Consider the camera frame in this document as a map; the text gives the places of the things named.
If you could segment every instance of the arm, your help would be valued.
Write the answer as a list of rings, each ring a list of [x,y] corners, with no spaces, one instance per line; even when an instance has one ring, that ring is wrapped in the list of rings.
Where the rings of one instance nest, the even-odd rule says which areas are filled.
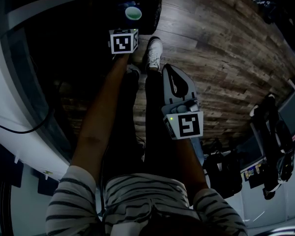
[[[176,140],[175,149],[180,165],[183,184],[186,186],[189,202],[202,189],[207,189],[206,176],[194,152],[190,139]]]
[[[213,189],[202,189],[193,200],[193,209],[206,223],[229,235],[247,236],[247,228],[238,213]]]
[[[127,60],[128,55],[116,61],[84,118],[72,165],[47,209],[47,235],[82,235],[102,228],[95,207],[96,182],[113,128]]]
[[[89,108],[80,131],[71,165],[87,170],[98,182],[101,160],[114,125],[119,88],[129,55],[119,58]]]
[[[183,139],[175,143],[188,199],[199,217],[204,215],[208,225],[227,234],[248,235],[246,226],[238,213],[215,190],[209,189],[191,141]]]

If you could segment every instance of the sleeve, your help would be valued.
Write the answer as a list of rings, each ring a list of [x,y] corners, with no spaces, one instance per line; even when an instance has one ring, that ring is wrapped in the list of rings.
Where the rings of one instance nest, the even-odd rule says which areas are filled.
[[[80,167],[70,166],[47,209],[47,236],[83,235],[91,227],[99,226],[95,191],[91,174]]]
[[[238,213],[213,189],[199,191],[194,200],[193,208],[199,217],[204,215],[207,224],[227,234],[247,236],[245,224]]]

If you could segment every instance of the green cup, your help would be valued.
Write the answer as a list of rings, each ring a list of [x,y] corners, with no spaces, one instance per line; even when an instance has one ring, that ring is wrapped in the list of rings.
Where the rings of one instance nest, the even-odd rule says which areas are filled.
[[[142,17],[142,12],[137,7],[128,7],[124,13],[129,20],[139,20]]]

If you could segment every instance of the wooden floor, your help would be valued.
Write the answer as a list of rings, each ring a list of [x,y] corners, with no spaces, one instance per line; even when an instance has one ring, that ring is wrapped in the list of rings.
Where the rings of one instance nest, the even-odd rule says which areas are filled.
[[[295,75],[295,58],[283,37],[263,22],[250,0],[162,1],[154,34],[163,42],[161,64],[175,65],[194,80],[204,111],[203,141],[217,137],[226,144],[230,137],[245,137],[255,104],[269,92],[279,103],[291,92],[287,80]],[[141,63],[150,37],[140,36],[135,64]],[[140,79],[134,106],[137,135],[143,139],[145,79]],[[76,134],[81,120],[71,120]]]

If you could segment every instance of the leg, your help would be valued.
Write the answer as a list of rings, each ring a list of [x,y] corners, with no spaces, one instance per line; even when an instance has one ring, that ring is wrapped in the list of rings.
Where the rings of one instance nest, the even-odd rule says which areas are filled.
[[[266,125],[266,120],[264,119],[265,111],[267,111],[268,107],[270,107],[268,103],[270,102],[267,102],[265,108],[255,109],[255,115],[253,116],[253,123],[255,127],[260,130],[264,153],[265,153],[265,157],[267,161],[267,164],[263,165],[263,174],[265,179],[266,193],[272,191],[278,184],[277,182],[278,172],[276,169],[276,156],[275,156],[278,150],[276,149],[275,143],[273,142],[273,137],[270,135],[270,132]]]
[[[295,53],[295,0],[252,0],[263,7],[266,23],[275,23]]]
[[[151,174],[179,180],[173,142],[161,112],[161,107],[164,106],[164,90],[163,78],[158,70],[162,50],[159,38],[152,39],[147,48],[145,165],[147,172]]]
[[[103,186],[112,177],[141,171],[141,155],[133,122],[133,105],[138,91],[136,72],[125,74],[118,98],[117,114],[103,166]]]
[[[294,168],[294,146],[292,136],[285,122],[279,118],[274,97],[268,97],[267,103],[269,107],[269,126],[273,143],[271,151],[272,160],[275,162],[276,172],[279,173],[280,179],[288,180]]]

